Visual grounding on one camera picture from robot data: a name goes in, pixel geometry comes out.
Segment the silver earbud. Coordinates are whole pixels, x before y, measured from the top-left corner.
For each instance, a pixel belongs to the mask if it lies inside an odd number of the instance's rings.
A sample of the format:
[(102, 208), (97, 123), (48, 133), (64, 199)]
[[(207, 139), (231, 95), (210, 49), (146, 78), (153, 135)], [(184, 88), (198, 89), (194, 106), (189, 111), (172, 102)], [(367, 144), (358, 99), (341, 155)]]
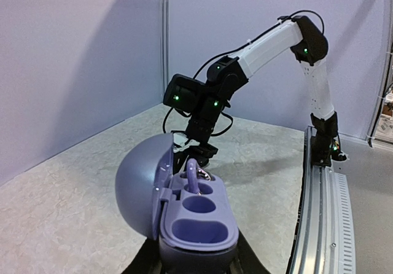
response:
[(212, 175), (202, 169), (196, 159), (189, 159), (186, 163), (185, 173), (187, 176), (187, 190), (190, 193), (201, 195), (201, 189), (198, 186), (198, 180), (204, 179), (212, 181)]

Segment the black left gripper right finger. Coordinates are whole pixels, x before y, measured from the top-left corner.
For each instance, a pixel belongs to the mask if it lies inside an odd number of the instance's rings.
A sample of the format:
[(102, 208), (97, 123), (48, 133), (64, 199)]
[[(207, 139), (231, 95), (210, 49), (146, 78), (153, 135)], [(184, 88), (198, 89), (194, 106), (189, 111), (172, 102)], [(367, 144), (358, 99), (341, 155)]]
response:
[(256, 253), (247, 242), (242, 231), (239, 230), (235, 258), (230, 264), (230, 273), (234, 274), (269, 274)]

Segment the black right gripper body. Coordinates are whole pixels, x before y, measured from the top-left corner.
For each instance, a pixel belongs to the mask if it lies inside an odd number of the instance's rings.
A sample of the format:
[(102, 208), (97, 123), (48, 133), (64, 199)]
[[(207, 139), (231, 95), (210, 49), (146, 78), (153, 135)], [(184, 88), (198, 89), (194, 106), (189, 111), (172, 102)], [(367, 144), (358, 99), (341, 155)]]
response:
[(174, 148), (173, 157), (173, 173), (176, 174), (181, 171), (183, 165), (189, 159), (195, 159), (200, 167), (206, 167), (213, 156), (218, 152), (218, 148), (210, 144), (202, 144), (198, 146), (189, 145), (184, 150)]

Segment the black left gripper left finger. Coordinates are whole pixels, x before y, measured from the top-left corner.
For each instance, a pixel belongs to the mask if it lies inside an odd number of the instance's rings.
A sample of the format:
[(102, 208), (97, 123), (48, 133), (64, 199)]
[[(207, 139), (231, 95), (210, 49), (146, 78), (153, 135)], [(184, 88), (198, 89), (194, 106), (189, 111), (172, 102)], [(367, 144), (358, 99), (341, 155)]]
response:
[(131, 263), (122, 274), (159, 274), (163, 273), (158, 241), (146, 239)]

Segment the silver blue charging case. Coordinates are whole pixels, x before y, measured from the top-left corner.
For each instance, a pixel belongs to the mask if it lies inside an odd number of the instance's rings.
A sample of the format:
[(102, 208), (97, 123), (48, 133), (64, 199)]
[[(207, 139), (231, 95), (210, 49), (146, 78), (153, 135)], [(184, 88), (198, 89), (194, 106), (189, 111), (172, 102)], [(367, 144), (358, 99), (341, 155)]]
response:
[(166, 273), (226, 273), (235, 258), (239, 229), (218, 176), (198, 180), (190, 193), (185, 171), (173, 173), (173, 136), (136, 145), (115, 177), (115, 196), (126, 223), (158, 241)]

